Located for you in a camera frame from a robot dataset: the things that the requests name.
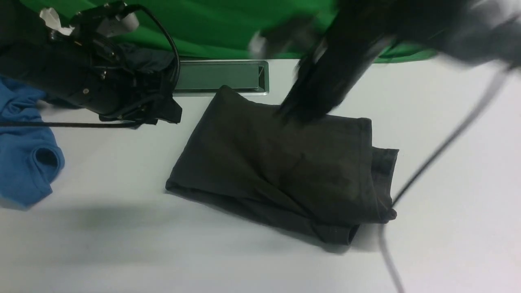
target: screw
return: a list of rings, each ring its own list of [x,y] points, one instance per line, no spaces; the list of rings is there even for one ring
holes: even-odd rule
[[[56,30],[52,30],[52,31],[51,31],[51,40],[56,41],[56,39],[58,38],[58,37],[56,36],[56,33],[57,33]]]

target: dark gray cloth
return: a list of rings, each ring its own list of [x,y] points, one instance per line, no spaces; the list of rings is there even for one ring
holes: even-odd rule
[[[276,109],[219,89],[166,189],[331,244],[350,244],[359,224],[396,217],[389,192],[398,150],[373,148],[369,119],[283,127]]]
[[[172,51],[141,48],[131,43],[121,43],[118,46],[123,51],[128,66],[144,73],[165,69],[175,57]]]

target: white table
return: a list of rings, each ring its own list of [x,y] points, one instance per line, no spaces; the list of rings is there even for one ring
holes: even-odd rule
[[[280,103],[294,60],[270,62]],[[333,114],[373,120],[399,148],[393,194],[478,100],[498,67],[442,60],[374,65]],[[210,98],[185,97],[179,125],[55,129],[66,167],[27,213],[0,210],[0,292],[394,292],[364,226],[338,255],[164,193]],[[47,121],[96,121],[43,110]],[[408,292],[521,292],[521,79],[397,208],[389,245]]]

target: black wire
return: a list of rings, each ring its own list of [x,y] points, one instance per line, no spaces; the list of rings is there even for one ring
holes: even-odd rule
[[[512,71],[513,67],[509,67],[505,71],[501,71],[497,73],[490,85],[484,92],[482,98],[479,100],[478,104],[473,108],[473,110],[467,115],[465,120],[461,122],[461,124],[444,140],[444,142],[429,156],[429,158],[423,163],[423,165],[413,174],[413,176],[407,181],[407,183],[402,187],[402,189],[398,192],[396,198],[391,205],[391,208],[395,207],[396,204],[403,198],[405,193],[409,190],[409,188],[421,177],[424,172],[440,157],[440,155],[447,150],[447,148],[460,137],[462,133],[464,133],[470,125],[472,125],[476,119],[487,109],[490,105],[490,102],[497,96],[499,90],[504,85],[506,81],[507,74]],[[383,256],[383,260],[386,264],[389,275],[392,278],[396,291],[398,293],[405,293],[405,288],[403,287],[403,282],[401,280],[400,274],[394,265],[394,262],[391,257],[391,253],[389,252],[389,248],[387,246],[387,240],[385,237],[385,228],[386,225],[382,224],[378,230],[378,243],[380,246],[380,251]]]
[[[146,8],[145,6],[143,6],[141,4],[133,4],[133,5],[129,5],[129,6],[125,7],[125,9],[123,10],[123,13],[122,13],[122,15],[124,15],[123,18],[138,10],[143,11],[144,13],[146,13],[148,15],[148,17],[150,17],[150,19],[152,19],[152,21],[157,25],[159,30],[165,35],[165,37],[168,41],[168,44],[172,48],[172,52],[174,54],[174,60],[172,60],[172,62],[175,62],[176,65],[175,65],[174,71],[172,72],[172,75],[169,78],[169,81],[175,87],[177,85],[177,81],[179,80],[179,70],[181,67],[181,60],[179,58],[179,52],[177,50],[176,44],[173,41],[170,34],[168,33],[168,31],[165,29],[165,27],[163,27],[161,22],[154,16],[154,14],[148,8]]]
[[[181,67],[181,61],[179,58],[179,53],[174,43],[172,37],[168,33],[168,31],[163,27],[161,22],[154,16],[154,14],[146,7],[136,4],[129,5],[123,9],[123,12],[120,14],[120,19],[127,17],[129,14],[141,10],[148,15],[152,19],[152,21],[159,27],[160,31],[165,35],[168,43],[172,47],[172,52],[174,54],[173,60],[171,64],[174,65],[174,70],[172,71],[168,81],[171,83],[172,88],[175,88],[177,82],[179,80],[179,70]],[[0,121],[0,127],[69,127],[69,128],[133,128],[140,126],[147,121],[154,118],[154,111],[149,110],[149,114],[143,119],[139,121],[125,122],[125,123],[70,123],[70,122],[26,122],[26,121]]]

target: green screen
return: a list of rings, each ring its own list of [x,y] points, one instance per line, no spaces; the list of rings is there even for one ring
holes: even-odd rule
[[[35,11],[53,7],[63,17],[103,5],[105,0],[22,0]],[[253,34],[273,26],[294,13],[317,13],[326,28],[331,23],[333,0],[128,0],[150,9],[166,27],[182,56],[215,59],[246,59],[247,45]],[[137,13],[137,31],[118,38],[151,48],[169,49],[165,37],[145,14]],[[407,62],[434,56],[432,50],[401,44],[385,51],[379,63]],[[281,54],[280,58],[298,58],[299,54]]]

